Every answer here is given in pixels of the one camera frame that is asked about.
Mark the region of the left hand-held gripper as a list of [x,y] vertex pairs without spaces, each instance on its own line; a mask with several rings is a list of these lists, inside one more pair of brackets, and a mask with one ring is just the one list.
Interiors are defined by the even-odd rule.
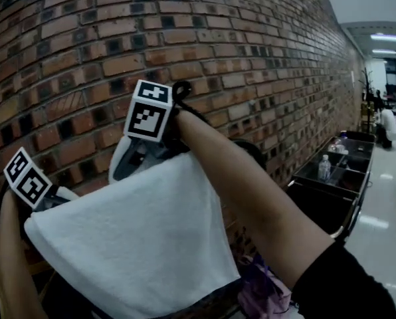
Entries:
[[34,163],[24,147],[19,148],[3,170],[11,190],[33,211],[62,204],[58,187]]

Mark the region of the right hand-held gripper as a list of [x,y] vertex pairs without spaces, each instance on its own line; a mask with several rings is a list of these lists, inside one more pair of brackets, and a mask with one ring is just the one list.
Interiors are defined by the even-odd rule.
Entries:
[[165,132],[175,106],[173,88],[139,80],[128,110],[124,135],[112,156],[112,180],[133,174],[144,160],[144,148],[158,160],[167,160],[189,151],[179,139]]

